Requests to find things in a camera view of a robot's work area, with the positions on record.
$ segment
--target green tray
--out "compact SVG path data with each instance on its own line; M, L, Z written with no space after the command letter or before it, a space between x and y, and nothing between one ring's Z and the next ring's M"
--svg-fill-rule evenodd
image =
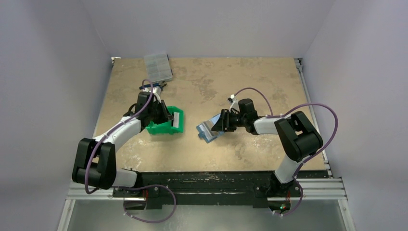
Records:
M184 112L175 106L168 106L168 111L173 115L174 121L168 121L162 124L150 122L146 127L147 131L152 134L174 134L181 133L184 130Z

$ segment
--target tan work surface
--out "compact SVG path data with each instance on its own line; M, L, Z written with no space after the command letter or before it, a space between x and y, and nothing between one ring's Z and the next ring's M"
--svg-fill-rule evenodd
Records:
M221 109L227 98L245 87L260 90L275 115L306 103L293 58L171 58L173 81L161 93L167 106L184 111L184 132L151 135L144 130L116 154L119 168L137 171L247 171L275 170L285 153L278 135L252 135L245 128L228 132L211 143L198 137L197 125ZM103 102L96 134L115 125L137 100L147 78L144 60L116 59ZM260 116L269 114L265 100L253 90L237 99L251 98ZM310 117L307 107L302 111ZM325 169L321 155L302 169Z

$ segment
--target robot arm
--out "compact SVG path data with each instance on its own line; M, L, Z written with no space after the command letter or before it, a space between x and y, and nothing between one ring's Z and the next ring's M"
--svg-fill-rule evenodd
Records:
M285 150L285 157L271 176L269 194L286 190L293 184L297 169L303 160L316 153L323 146L320 134L303 112L295 112L286 118L258 116L251 99L237 102L230 98L230 109L222 109L219 120L212 131L235 131L245 127L253 135L277 134Z
M91 164L89 185L101 189L135 186L138 173L132 170L116 169L116 152L130 138L142 132L150 122L161 124L173 120L173 116L167 110L165 102L160 99L160 88L155 87L152 91L155 100L150 101L137 117L132 118L147 103L150 95L148 90L139 93L137 103L131 105L114 126L114 128L117 127L115 131L107 132L94 139L83 138L79 142L72 172L74 182L85 183L85 171L92 150L96 143L106 136L95 155L95 157L98 157L98 162Z

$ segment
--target metal frame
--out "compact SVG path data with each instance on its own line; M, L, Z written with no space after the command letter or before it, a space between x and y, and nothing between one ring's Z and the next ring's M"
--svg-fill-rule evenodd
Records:
M294 59L296 68L299 71L299 77L302 81L303 88L305 90L305 95L307 101L310 103L310 96L307 90L307 86L305 83L305 78L303 76L302 64L301 60ZM313 110L313 107L310 106L310 113L312 115L313 124L317 131L319 131L319 126L317 124L316 116ZM298 179L299 183L302 185L304 189L304 200L337 200L339 203L341 216L344 221L344 226L347 231L355 231L355 226L353 223L353 219L351 217L348 203L347 203L347 196L345 193L343 181L341 179L334 179L332 178L332 173L330 169L330 164L326 156L326 152L322 152L324 165L330 179ZM61 220L58 226L58 231L66 231L69 226L69 222L72 216L72 212L75 206L76 200L132 200L143 201L143 198L115 198L112 197L113 189L109 190L98 190L92 195L87 195L85 193L84 185L71 183L67 195L67 199L65 201L64 210L61 216ZM268 198L268 201L281 201L285 198Z

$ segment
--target table top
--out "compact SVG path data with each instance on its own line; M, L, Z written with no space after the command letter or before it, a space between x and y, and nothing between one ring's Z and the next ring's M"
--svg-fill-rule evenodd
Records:
M146 130L116 153L118 168L137 171L254 171L275 170L285 153L278 135L252 135L244 128L206 143L196 126L229 108L227 98L245 87L260 90L275 115L306 103L293 58L170 58L173 81L160 97L167 106L184 111L184 132L151 135ZM115 125L137 100L147 78L142 58L115 59L100 112L96 135ZM238 99L251 98L258 114L269 114L265 100L245 90ZM309 108L301 109L311 120ZM302 169L325 169L321 155Z

